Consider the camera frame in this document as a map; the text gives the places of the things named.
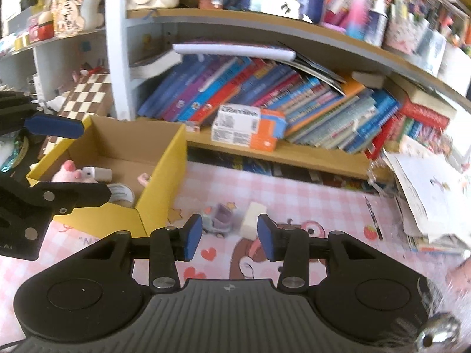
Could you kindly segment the pink plush toy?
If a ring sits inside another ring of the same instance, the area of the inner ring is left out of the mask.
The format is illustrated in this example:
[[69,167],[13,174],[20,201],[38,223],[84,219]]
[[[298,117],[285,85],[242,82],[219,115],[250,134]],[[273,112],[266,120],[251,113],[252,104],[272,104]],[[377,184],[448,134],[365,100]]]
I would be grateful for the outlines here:
[[72,182],[72,183],[81,183],[81,182],[91,182],[96,183],[97,181],[89,176],[87,173],[81,169],[76,168],[73,160],[66,160],[62,165],[60,170],[52,177],[53,182]]

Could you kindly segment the white charger block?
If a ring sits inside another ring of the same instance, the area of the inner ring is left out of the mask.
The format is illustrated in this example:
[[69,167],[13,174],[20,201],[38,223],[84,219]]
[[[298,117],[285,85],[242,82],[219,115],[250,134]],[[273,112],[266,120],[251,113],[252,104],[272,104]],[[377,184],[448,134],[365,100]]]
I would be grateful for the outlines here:
[[97,182],[111,182],[112,170],[102,167],[87,166],[82,168],[84,176]]

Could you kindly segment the clear tape roll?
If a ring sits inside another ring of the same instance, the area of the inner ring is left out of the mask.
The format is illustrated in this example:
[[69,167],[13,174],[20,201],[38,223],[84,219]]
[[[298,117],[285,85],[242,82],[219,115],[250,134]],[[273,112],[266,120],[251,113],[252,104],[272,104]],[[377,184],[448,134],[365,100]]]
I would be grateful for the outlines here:
[[126,208],[134,207],[135,194],[129,186],[123,183],[111,183],[107,187],[110,189],[110,203]]

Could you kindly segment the pink purple correction tape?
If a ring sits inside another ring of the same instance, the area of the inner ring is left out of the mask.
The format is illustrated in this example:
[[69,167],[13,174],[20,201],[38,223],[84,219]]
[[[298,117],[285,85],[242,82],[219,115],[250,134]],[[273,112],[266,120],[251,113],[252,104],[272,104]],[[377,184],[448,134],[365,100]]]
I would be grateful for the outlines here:
[[147,173],[140,174],[137,177],[137,181],[142,185],[143,187],[147,187],[148,184],[150,183],[151,176]]

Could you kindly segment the white foam cube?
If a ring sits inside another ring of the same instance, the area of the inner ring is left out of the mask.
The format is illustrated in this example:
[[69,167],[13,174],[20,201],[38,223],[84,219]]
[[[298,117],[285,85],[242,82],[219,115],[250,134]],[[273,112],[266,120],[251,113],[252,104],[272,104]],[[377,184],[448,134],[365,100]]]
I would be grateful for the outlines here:
[[257,222],[259,215],[265,214],[267,207],[258,202],[250,202],[240,225],[240,236],[248,240],[257,239]]

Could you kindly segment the brown white checkerboard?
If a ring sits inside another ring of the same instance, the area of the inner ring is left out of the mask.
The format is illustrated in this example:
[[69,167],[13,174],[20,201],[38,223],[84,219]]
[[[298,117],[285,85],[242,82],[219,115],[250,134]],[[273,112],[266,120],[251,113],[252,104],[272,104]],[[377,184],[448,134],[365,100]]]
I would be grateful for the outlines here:
[[89,116],[107,116],[113,103],[108,73],[83,76],[69,92],[58,115],[83,121]]

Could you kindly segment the pink cartoon desk mat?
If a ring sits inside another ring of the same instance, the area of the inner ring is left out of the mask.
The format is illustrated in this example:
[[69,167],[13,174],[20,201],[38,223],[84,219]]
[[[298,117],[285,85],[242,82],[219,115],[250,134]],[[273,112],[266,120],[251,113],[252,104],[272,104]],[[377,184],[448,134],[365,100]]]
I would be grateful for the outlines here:
[[[378,220],[382,241],[378,239],[365,196]],[[240,236],[240,225],[250,202],[265,205],[278,226],[301,228],[312,237],[325,237],[333,230],[343,230],[421,272],[442,289],[446,288],[446,274],[461,263],[456,255],[409,251],[398,240],[402,219],[393,199],[200,163],[189,166],[180,193],[168,213],[166,226],[183,226],[192,214],[200,214],[205,207],[219,202],[235,209],[234,228],[226,238],[207,236],[201,240],[194,260],[178,264],[182,281],[188,278],[278,279],[278,263],[267,260],[257,239],[252,241]],[[1,258],[2,340],[21,335],[13,310],[19,286],[96,239],[99,237],[54,220],[36,261]]]

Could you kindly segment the black patterned pencil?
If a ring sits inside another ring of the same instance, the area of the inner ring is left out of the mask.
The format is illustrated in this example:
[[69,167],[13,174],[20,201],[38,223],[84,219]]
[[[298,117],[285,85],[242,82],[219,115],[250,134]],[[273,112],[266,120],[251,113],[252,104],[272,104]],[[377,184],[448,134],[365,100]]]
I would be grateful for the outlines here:
[[365,196],[365,202],[366,202],[366,206],[370,212],[370,217],[372,219],[372,223],[374,225],[374,228],[376,230],[376,233],[378,234],[378,239],[380,241],[383,240],[383,235],[382,235],[382,232],[381,232],[381,229],[380,229],[380,226],[378,224],[378,220],[376,218],[376,215],[375,213],[373,212],[373,208],[372,208],[372,205],[370,204],[370,201],[367,199],[367,197]]

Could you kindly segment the yellow cardboard box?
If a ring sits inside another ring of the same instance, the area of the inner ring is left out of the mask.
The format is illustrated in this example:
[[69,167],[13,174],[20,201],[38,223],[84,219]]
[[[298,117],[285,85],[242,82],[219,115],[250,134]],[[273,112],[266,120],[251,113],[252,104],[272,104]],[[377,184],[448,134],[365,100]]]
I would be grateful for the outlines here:
[[[176,123],[91,116],[84,120],[84,135],[60,140],[29,172],[28,182],[35,185],[51,180],[69,159],[78,168],[111,169],[112,181],[129,186],[135,203],[133,208],[110,202],[76,208],[71,214],[57,215],[55,221],[99,238],[123,229],[133,237],[145,237],[167,224],[185,175],[186,130]],[[137,181],[143,173],[151,176],[147,187]]]

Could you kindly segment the lower white orange carton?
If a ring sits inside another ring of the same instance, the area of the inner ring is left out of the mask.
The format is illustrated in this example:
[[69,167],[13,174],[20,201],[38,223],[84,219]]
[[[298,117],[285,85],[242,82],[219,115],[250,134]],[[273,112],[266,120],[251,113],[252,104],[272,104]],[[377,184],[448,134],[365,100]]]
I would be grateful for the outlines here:
[[273,151],[276,149],[277,138],[259,134],[249,134],[240,131],[212,128],[213,142],[246,147],[257,151]]

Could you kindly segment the white orange carton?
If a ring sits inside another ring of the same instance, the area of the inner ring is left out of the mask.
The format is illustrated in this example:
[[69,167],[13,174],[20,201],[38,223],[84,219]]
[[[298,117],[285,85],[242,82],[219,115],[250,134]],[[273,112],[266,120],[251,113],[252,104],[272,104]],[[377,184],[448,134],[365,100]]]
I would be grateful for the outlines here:
[[223,104],[219,107],[213,128],[258,134],[263,124],[271,125],[268,135],[281,139],[287,128],[280,111],[255,108],[242,104]]
[[246,147],[257,151],[273,151],[276,149],[277,138],[259,134],[249,134],[240,131],[212,128],[213,142]]

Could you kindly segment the upper white orange carton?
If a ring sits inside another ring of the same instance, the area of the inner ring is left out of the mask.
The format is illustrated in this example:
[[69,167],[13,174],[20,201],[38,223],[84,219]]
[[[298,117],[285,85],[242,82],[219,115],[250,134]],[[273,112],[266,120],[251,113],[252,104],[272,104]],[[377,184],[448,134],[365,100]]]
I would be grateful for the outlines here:
[[287,128],[280,111],[255,108],[242,104],[223,104],[219,107],[213,128],[258,134],[263,124],[271,125],[268,135],[281,139]]

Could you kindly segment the row of leaning books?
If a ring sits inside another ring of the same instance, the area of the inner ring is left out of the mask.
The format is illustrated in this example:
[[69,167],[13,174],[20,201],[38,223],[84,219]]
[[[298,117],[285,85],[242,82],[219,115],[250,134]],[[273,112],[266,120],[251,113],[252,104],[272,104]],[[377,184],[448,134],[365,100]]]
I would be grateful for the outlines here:
[[138,116],[182,123],[190,131],[210,128],[212,134],[219,107],[242,104],[283,113],[287,128],[281,139],[290,144],[349,154],[378,149],[381,131],[401,107],[386,90],[298,58],[170,50],[131,71],[161,79]]

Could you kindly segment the wooden white bookshelf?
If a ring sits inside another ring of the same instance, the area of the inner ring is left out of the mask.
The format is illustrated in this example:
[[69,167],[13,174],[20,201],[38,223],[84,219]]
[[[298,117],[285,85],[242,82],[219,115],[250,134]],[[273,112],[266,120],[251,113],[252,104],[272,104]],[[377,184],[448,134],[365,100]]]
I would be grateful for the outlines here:
[[[137,89],[144,81],[132,80],[129,72],[131,40],[129,30],[157,30],[157,48],[166,50],[174,42],[198,37],[221,41],[275,44],[280,42],[309,56],[315,62],[341,71],[370,71],[387,74],[395,72],[430,87],[454,101],[470,113],[470,100],[460,95],[443,81],[404,58],[348,37],[322,26],[282,18],[270,14],[234,10],[201,10],[172,8],[127,11],[127,0],[105,0],[105,32],[108,65],[112,81],[112,97],[119,120],[135,120],[141,103]],[[187,145],[233,155],[244,155],[291,166],[366,179],[370,162],[363,154],[347,154],[339,150],[277,143],[272,152],[253,150],[211,141],[211,129],[186,132]]]

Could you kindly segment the stack of papers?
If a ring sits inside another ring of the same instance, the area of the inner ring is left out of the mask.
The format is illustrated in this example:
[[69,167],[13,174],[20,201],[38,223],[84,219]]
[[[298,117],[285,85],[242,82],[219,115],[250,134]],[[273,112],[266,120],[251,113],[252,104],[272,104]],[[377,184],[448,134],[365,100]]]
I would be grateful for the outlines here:
[[435,242],[454,237],[470,247],[470,178],[407,137],[398,152],[383,152],[420,234]]

